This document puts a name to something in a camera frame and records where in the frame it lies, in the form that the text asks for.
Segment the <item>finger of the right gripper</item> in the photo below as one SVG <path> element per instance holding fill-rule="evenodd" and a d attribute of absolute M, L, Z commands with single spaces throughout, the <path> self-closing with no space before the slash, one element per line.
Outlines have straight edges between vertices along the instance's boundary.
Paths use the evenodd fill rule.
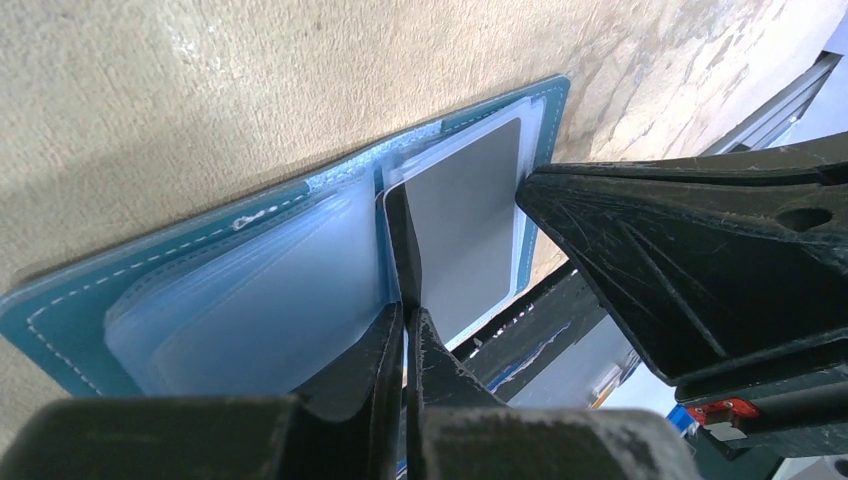
<path fill-rule="evenodd" d="M 680 400 L 847 378 L 847 137 L 552 164 L 516 200 Z"/>

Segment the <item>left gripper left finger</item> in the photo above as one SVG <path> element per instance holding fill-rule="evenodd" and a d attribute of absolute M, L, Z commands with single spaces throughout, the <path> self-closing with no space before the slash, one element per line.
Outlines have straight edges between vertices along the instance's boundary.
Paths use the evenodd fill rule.
<path fill-rule="evenodd" d="M 5 479 L 390 479 L 403 308 L 284 396 L 77 399 L 37 412 Z"/>

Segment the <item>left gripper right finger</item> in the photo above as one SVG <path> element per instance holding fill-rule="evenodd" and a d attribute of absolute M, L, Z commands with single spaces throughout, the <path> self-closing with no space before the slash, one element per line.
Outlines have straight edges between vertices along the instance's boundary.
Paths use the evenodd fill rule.
<path fill-rule="evenodd" d="M 688 445 L 645 410 L 515 409 L 439 339 L 429 312 L 406 320 L 410 479 L 696 479 Z"/>

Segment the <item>blue card holder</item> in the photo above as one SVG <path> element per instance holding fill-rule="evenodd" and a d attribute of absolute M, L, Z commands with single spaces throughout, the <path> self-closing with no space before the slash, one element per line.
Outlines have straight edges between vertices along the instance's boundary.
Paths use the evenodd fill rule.
<path fill-rule="evenodd" d="M 513 289 L 455 347 L 529 283 L 537 230 L 515 195 L 551 161 L 570 87 L 532 83 L 64 268 L 4 298 L 2 335 L 75 396 L 286 394 L 400 299 L 385 193 L 519 118 Z"/>

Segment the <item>black credit card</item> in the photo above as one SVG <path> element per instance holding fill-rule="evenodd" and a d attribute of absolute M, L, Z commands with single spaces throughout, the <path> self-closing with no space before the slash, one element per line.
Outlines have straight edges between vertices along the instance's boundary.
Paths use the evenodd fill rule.
<path fill-rule="evenodd" d="M 409 318 L 421 306 L 422 268 L 405 184 L 397 185 L 385 193 L 384 207 L 400 300 L 404 317 Z"/>

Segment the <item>grey credit card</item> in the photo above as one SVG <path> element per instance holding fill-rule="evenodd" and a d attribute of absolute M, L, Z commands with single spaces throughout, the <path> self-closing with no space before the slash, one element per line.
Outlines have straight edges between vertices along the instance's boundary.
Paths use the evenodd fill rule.
<path fill-rule="evenodd" d="M 434 151 L 405 184 L 418 241 L 420 303 L 438 335 L 459 340 L 513 289 L 522 121 L 501 121 Z"/>

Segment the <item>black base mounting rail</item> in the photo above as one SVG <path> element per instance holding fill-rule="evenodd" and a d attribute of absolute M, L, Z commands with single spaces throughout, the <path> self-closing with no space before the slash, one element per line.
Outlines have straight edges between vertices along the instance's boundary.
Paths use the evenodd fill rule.
<path fill-rule="evenodd" d="M 508 402 L 606 315 L 567 261 L 451 353 L 489 392 Z"/>

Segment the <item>aluminium frame rail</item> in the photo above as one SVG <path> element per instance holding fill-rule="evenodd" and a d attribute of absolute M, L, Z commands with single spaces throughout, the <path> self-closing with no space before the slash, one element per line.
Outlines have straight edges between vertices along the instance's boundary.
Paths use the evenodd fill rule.
<path fill-rule="evenodd" d="M 763 150 L 846 131 L 847 58 L 824 51 L 807 71 L 704 153 Z"/>

